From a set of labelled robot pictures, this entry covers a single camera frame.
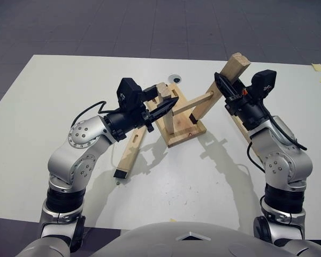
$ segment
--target wooden beam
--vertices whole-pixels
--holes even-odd
[[[220,74],[233,84],[250,64],[251,62],[244,55],[237,52],[230,57]]]
[[[157,86],[158,91],[158,99],[159,103],[162,103],[165,99],[171,98],[171,92],[168,90],[167,85],[165,83],[160,83]],[[169,111],[166,115],[162,117],[165,125],[165,129],[167,133],[173,134],[173,118],[172,118],[172,112]]]
[[[212,98],[213,94],[214,94],[213,91],[209,91],[208,93],[205,93],[204,95],[200,95],[199,97],[194,98],[179,107],[172,108],[173,116],[180,114],[181,112],[184,112],[186,110],[189,110],[192,107],[199,105],[200,103],[208,101],[209,99]]]
[[[230,57],[224,68],[221,70],[220,74],[224,75],[231,83],[234,83],[250,64],[251,62],[247,60],[245,56],[237,52]],[[203,116],[206,115],[206,113],[222,97],[222,93],[217,88],[215,81],[209,87],[207,93],[210,91],[213,91],[212,98],[209,101],[196,106],[192,114],[190,115],[190,119],[194,124],[196,124],[199,119],[203,118]]]
[[[126,178],[128,172],[132,170],[134,162],[137,158],[140,145],[146,133],[146,127],[135,128],[129,142],[125,148],[123,156],[114,173],[115,178]]]

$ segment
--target black cable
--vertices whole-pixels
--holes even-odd
[[[301,144],[299,144],[297,141],[295,141],[294,139],[292,139],[291,137],[289,137],[289,135],[287,133],[284,132],[284,130],[277,124],[277,122],[274,120],[274,118],[272,117],[272,115],[270,114],[270,112],[268,111],[268,109],[264,106],[263,101],[260,101],[261,104],[261,108],[263,109],[263,111],[268,115],[271,123],[279,130],[280,133],[283,134],[283,136],[288,139],[292,144],[294,144],[295,146],[297,146],[299,149],[302,149],[304,151],[307,150],[307,148]]]
[[[265,170],[264,170],[262,167],[260,167],[260,166],[251,158],[251,156],[250,156],[251,146],[252,146],[252,142],[250,142],[250,144],[249,144],[248,147],[247,147],[247,151],[246,151],[247,157],[250,159],[251,163],[253,163],[257,168],[259,168],[263,173],[265,173]]]
[[[100,110],[102,110],[103,106],[106,104],[106,101],[99,101],[98,103],[93,104],[92,106],[88,107],[86,110],[84,110],[83,112],[81,112],[80,114],[78,114],[76,116],[76,118],[74,119],[73,123],[71,124],[71,127],[75,125],[75,123],[77,122],[77,120],[83,115],[85,114],[87,111],[89,111],[90,109],[94,108],[95,106],[98,106],[99,104],[102,104],[100,107]]]

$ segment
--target white table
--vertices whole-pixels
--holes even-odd
[[[48,188],[47,161],[66,139],[73,118],[100,100],[118,106],[122,77],[143,88],[181,75],[188,99],[203,94],[225,62],[79,56],[34,56],[0,102],[0,217],[39,221]],[[304,207],[307,238],[321,239],[321,84],[311,66],[252,63],[241,76],[250,84],[261,70],[278,72],[265,100],[308,147],[314,170]],[[95,111],[83,118],[96,115]],[[251,233],[260,215],[264,175],[246,156],[247,143],[221,99],[202,119],[207,133],[171,149],[155,126],[147,134],[128,179],[113,178],[128,140],[97,162],[87,187],[86,225],[133,229],[169,221],[208,222]]]

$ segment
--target wood plank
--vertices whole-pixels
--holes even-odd
[[[160,83],[156,87],[158,91],[159,103],[162,103],[165,99],[171,98],[171,93],[165,83]],[[164,121],[165,129],[167,133],[173,134],[174,128],[173,128],[172,112],[169,111],[166,115],[162,117],[162,119]]]
[[[125,148],[123,156],[121,157],[121,160],[114,173],[115,178],[126,178],[128,172],[132,170],[146,130],[147,129],[145,126],[134,129],[129,139],[129,142]]]
[[[214,94],[213,91],[209,91],[208,93],[205,93],[204,95],[200,95],[199,97],[186,102],[186,104],[184,104],[182,106],[172,108],[172,113],[175,116],[177,114],[180,114],[183,111],[189,110],[192,107],[195,107],[195,106],[199,105],[200,103],[203,103],[203,102],[211,99],[213,94]]]
[[[230,57],[220,74],[233,84],[250,64],[251,62],[244,55],[237,52]]]
[[[230,57],[224,68],[221,70],[220,74],[224,75],[231,83],[234,83],[250,64],[251,62],[247,60],[245,56],[237,52]],[[206,113],[222,97],[222,93],[217,88],[215,81],[207,90],[207,92],[209,91],[213,91],[214,94],[209,101],[201,103],[200,105],[195,107],[190,116],[193,123],[197,122],[199,119],[202,119],[203,116],[206,115]]]
[[[176,84],[168,85],[168,89],[170,90],[172,97],[175,97],[175,96],[179,97],[174,108],[183,106],[187,103],[187,100],[184,94]],[[158,103],[159,103],[159,99],[157,97],[147,102],[146,104],[148,106],[148,109],[151,111],[157,107]],[[156,125],[158,126],[159,131],[162,134],[162,137],[164,138],[164,141],[168,145],[168,147],[178,145],[182,142],[185,142],[194,137],[197,137],[198,135],[201,135],[207,131],[201,121],[198,121],[197,124],[193,124],[190,121],[190,119],[188,118],[190,113],[191,113],[191,110],[189,109],[173,117],[173,124],[174,124],[173,134],[167,133],[164,125],[164,120],[162,118],[156,120]]]

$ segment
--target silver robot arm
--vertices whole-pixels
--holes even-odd
[[[134,128],[146,126],[151,132],[152,122],[167,114],[178,100],[166,99],[149,112],[144,102],[156,96],[156,86],[142,90],[133,79],[123,78],[117,90],[118,109],[102,111],[105,102],[99,102],[103,104],[99,114],[107,115],[74,121],[67,139],[48,162],[49,189],[42,207],[39,239],[18,256],[69,256],[79,249],[86,219],[82,216],[83,197],[98,158]]]
[[[273,117],[263,99],[274,88],[275,71],[256,73],[249,87],[240,81],[233,85],[216,73],[217,87],[225,96],[226,109],[238,116],[249,131],[252,146],[262,161],[265,173],[265,196],[261,198],[264,216],[254,220],[257,238],[280,244],[282,239],[304,239],[305,211],[302,208],[306,179],[312,162],[291,130],[279,117]]]
[[[275,116],[274,120],[295,140],[279,117]],[[253,149],[262,160],[266,181],[265,196],[261,198],[264,216],[255,219],[255,236],[273,244],[283,238],[304,239],[302,205],[306,179],[312,172],[311,159],[269,120],[251,130],[249,135]]]
[[[81,213],[86,186],[96,161],[114,142],[101,116],[79,122],[70,129],[66,141],[48,162],[49,190],[42,207],[40,237],[58,235],[71,247],[78,244],[74,234],[83,233],[76,229],[82,230],[85,221]]]

